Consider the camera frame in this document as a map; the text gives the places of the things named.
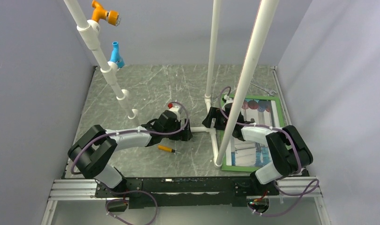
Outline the green wooden photo frame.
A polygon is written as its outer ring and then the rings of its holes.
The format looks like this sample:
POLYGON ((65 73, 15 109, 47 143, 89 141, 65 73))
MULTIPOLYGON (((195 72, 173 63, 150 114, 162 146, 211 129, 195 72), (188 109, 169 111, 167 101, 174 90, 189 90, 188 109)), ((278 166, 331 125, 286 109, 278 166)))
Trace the green wooden photo frame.
POLYGON ((283 112, 278 97, 247 96, 241 106, 239 123, 250 122, 257 126, 244 126, 231 136, 223 158, 223 171, 253 172, 272 162, 266 135, 271 127, 284 126, 283 112))

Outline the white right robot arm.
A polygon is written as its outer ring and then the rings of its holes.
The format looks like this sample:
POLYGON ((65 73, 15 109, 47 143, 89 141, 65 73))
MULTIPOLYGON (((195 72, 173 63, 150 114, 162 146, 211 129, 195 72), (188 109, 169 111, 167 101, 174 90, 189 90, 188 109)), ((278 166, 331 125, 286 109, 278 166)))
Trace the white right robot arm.
POLYGON ((249 182, 252 193, 260 195, 274 180, 299 173, 313 162, 313 155, 297 128, 269 127, 246 121, 239 114, 231 134, 241 141, 259 143, 268 147, 271 162, 251 173, 249 182))

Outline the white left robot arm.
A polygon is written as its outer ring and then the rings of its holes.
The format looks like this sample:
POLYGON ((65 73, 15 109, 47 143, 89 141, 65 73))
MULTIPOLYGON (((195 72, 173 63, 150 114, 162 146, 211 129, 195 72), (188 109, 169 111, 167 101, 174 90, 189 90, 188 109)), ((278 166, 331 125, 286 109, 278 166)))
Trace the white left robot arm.
POLYGON ((103 183, 112 196, 119 197, 127 190, 127 179, 108 164, 114 152, 153 146, 164 138, 189 141, 192 137, 189 118, 179 120, 175 112, 166 110, 159 118, 135 128, 108 130, 94 125, 72 145, 67 154, 84 178, 103 183))

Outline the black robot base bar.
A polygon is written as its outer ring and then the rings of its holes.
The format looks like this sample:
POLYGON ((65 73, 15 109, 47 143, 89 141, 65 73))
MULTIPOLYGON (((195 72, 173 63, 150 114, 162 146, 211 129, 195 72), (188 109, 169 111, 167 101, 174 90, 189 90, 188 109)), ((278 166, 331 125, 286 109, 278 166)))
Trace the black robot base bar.
POLYGON ((96 198, 119 198, 125 196, 130 209, 154 206, 146 195, 150 193, 160 207, 231 205, 245 207, 247 201, 261 196, 278 196, 273 184, 257 185, 250 176, 175 177, 175 178, 127 178, 121 195, 113 194, 98 184, 96 198))

